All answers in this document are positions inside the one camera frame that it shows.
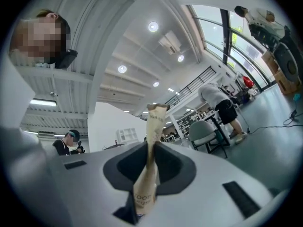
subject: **cardboard box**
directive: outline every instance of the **cardboard box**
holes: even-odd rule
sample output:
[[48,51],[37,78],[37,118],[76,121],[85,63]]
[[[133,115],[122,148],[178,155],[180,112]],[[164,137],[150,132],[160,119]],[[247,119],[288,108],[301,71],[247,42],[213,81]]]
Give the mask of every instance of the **cardboard box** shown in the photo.
[[268,68],[270,69],[271,73],[273,75],[275,75],[278,70],[279,70],[279,66],[276,63],[274,57],[271,55],[270,52],[265,52],[261,58],[263,59],[263,61],[265,62],[265,64],[268,66]]
[[280,70],[274,75],[274,77],[276,79],[277,84],[279,85],[281,92],[284,95],[294,93],[300,89],[299,80],[297,82],[291,82],[287,80],[283,72]]

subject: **paper bag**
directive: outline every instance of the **paper bag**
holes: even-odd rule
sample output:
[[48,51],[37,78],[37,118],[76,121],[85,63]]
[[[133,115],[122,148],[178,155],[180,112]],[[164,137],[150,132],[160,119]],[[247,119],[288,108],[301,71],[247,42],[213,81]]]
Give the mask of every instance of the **paper bag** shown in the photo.
[[136,183],[134,184],[134,202],[139,215],[147,214],[155,203],[156,177],[158,168],[154,158],[154,144],[160,140],[163,131],[166,105],[147,105],[147,162]]

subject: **black shorts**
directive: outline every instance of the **black shorts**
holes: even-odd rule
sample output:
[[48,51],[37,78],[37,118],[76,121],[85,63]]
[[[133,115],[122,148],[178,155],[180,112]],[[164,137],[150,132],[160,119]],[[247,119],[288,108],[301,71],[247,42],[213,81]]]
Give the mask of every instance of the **black shorts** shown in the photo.
[[237,112],[230,100],[226,99],[219,103],[215,110],[219,110],[219,116],[223,124],[228,124],[237,118]]

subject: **red balloon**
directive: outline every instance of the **red balloon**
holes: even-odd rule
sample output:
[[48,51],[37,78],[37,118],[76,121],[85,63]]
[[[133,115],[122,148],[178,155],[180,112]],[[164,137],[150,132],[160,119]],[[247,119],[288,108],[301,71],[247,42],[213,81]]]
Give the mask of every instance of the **red balloon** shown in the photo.
[[244,81],[244,84],[249,88],[251,89],[253,86],[254,86],[254,82],[252,80],[250,80],[248,77],[246,76],[243,76],[243,81]]

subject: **floor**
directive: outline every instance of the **floor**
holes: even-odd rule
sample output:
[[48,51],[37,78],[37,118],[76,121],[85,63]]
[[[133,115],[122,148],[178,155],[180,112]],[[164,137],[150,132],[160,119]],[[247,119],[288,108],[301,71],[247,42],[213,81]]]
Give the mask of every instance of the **floor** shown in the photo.
[[[292,97],[282,95],[278,85],[275,85],[243,106],[240,113],[253,132],[258,127],[282,126],[294,108]],[[297,102],[297,111],[298,114],[303,113],[303,99]],[[290,125],[303,124],[303,115],[296,119],[297,122]],[[246,131],[247,124],[241,115],[238,120]],[[225,125],[223,131],[229,135],[232,128]],[[188,140],[178,140],[174,144],[192,148]],[[198,149],[206,152],[205,146]],[[267,188],[282,191],[292,185],[302,163],[303,127],[259,129],[239,145],[231,140],[231,146],[225,149],[228,161],[261,181]],[[224,158],[221,149],[213,154]]]

